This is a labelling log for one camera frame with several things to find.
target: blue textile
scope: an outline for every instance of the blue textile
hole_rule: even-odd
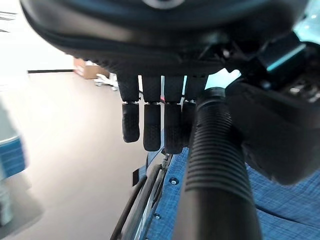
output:
[[[161,218],[152,218],[147,239],[172,239],[187,158],[184,148],[171,161],[155,211]],[[295,186],[281,186],[247,170],[265,240],[320,240],[320,171]],[[179,184],[170,184],[170,178]]]
[[[26,168],[22,144],[19,138],[0,145],[0,164],[6,178]]]

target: floor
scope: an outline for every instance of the floor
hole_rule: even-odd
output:
[[[146,157],[142,137],[122,139],[119,92],[72,72],[37,73],[1,96],[28,167],[7,181],[15,216],[0,239],[109,239]]]

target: black cylindrical handle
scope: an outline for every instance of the black cylindrical handle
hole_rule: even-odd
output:
[[[260,240],[243,153],[223,88],[197,101],[185,192],[185,240]]]

